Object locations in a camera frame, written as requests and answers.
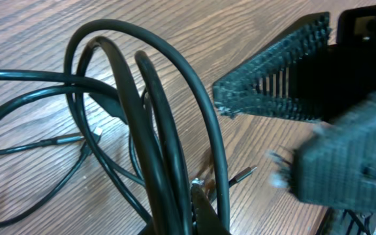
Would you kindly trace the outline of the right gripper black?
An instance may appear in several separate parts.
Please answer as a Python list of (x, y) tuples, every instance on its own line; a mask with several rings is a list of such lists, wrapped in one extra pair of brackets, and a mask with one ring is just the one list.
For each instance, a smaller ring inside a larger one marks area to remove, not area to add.
[(328, 121), (376, 90), (376, 5), (302, 16), (212, 85), (223, 116)]

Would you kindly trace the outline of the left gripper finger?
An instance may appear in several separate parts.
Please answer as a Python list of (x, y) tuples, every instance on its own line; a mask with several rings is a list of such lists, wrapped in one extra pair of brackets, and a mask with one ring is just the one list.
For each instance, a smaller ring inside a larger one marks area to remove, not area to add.
[(230, 235), (220, 222), (215, 210), (202, 190), (203, 181), (195, 178), (191, 182), (191, 200), (193, 205), (193, 234)]

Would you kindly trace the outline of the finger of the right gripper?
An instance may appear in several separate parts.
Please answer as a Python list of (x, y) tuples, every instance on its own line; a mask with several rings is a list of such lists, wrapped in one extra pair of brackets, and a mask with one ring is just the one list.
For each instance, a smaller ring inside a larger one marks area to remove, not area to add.
[(376, 92), (296, 150), (292, 193), (305, 203), (376, 212)]

